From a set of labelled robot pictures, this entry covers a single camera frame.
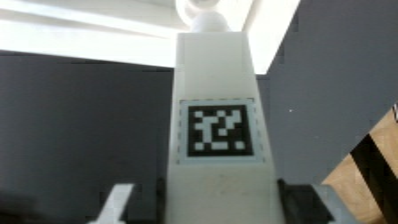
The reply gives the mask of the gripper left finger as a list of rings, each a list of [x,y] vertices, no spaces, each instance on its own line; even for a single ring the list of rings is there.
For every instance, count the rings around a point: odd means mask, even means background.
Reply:
[[[134,188],[134,183],[114,185],[98,218],[95,221],[90,221],[88,224],[127,224],[127,222],[122,220],[122,216]]]

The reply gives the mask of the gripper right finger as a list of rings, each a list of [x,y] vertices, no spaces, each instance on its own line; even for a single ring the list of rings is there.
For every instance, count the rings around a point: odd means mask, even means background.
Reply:
[[[356,217],[329,185],[278,180],[287,224],[356,224]]]

